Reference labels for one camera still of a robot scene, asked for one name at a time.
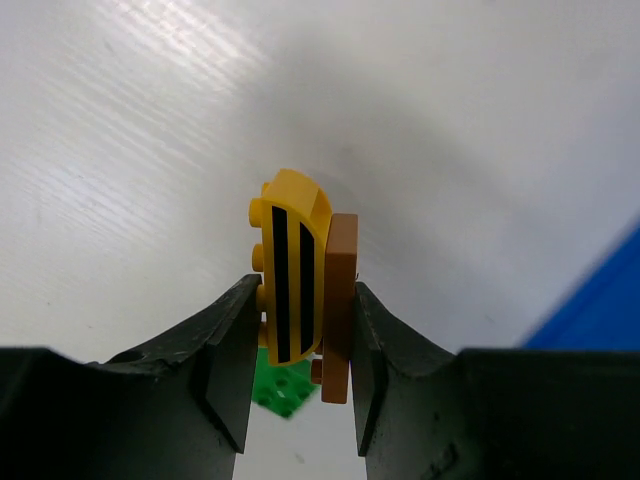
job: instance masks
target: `white table surface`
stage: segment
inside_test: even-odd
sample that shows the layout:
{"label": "white table surface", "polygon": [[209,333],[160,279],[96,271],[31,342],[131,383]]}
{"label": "white table surface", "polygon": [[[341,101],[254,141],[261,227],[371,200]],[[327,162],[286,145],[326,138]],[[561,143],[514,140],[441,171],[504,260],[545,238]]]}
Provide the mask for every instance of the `white table surface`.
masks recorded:
{"label": "white table surface", "polygon": [[[6,0],[0,341],[106,360],[250,270],[281,167],[361,218],[360,279],[512,345],[638,214],[636,0]],[[362,478],[350,407],[254,408],[237,479]]]}

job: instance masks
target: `green lego plate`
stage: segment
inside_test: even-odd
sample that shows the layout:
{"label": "green lego plate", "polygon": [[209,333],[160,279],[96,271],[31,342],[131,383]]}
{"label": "green lego plate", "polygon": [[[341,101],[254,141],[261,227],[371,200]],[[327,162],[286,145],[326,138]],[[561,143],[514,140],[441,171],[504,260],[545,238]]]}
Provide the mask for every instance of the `green lego plate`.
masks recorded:
{"label": "green lego plate", "polygon": [[259,348],[251,399],[282,418],[291,418],[318,389],[310,379],[310,361],[273,367],[269,365],[267,349]]}

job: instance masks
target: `black stripe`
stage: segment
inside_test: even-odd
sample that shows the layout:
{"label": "black stripe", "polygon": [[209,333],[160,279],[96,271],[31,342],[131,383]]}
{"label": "black stripe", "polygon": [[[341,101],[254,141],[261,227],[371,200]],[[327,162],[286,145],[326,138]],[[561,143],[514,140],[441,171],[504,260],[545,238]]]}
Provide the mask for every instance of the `black stripe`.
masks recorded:
{"label": "black stripe", "polygon": [[276,282],[276,337],[278,362],[291,360],[289,345],[289,241],[287,240],[287,212],[273,207],[273,263]]}
{"label": "black stripe", "polygon": [[313,345],[314,242],[311,232],[300,224],[300,353]]}

